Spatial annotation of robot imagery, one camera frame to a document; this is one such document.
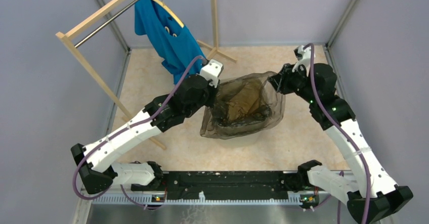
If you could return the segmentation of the cream plastic trash bin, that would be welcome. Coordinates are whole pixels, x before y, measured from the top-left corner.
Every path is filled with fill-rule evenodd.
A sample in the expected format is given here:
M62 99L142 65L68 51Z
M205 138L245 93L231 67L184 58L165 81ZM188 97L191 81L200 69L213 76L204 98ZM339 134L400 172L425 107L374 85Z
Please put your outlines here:
M261 134L262 132L257 132L246 136L230 138L227 140L217 139L215 142L224 148L243 148L256 144Z

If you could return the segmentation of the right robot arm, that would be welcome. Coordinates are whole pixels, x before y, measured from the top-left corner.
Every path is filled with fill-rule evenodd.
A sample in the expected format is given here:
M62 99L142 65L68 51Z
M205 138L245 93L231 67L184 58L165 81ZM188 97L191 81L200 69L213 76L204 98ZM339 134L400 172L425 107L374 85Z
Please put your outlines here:
M312 118L332 139L355 180L335 174L317 160L297 168L296 182L304 190L320 188L347 206L358 223L373 223L401 210L412 198L382 167L359 128L349 104L336 94L337 76L331 66L317 63L310 69L285 64L268 78L278 93L296 94L309 104Z

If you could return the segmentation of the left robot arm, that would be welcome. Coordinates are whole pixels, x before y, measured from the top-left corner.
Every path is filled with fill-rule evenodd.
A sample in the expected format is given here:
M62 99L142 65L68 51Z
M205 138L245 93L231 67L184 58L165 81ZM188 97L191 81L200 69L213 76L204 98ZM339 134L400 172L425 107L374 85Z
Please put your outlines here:
M219 78L202 74L180 80L167 95L154 98L126 124L88 144L71 148L76 170L72 177L75 194L84 199L77 188L81 179L90 198L104 194L110 187L124 185L146 186L157 190L162 184L162 170L153 161L119 163L118 158L143 141L182 124L203 106L214 103Z

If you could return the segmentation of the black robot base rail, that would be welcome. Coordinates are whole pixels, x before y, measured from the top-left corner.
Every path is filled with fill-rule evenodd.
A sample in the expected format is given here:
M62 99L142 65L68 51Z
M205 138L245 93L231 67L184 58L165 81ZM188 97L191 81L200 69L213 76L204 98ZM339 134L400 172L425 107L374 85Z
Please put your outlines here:
M169 171L149 185L132 184L133 192L161 192L168 200L286 200L301 193L300 201L318 202L320 191L296 171Z

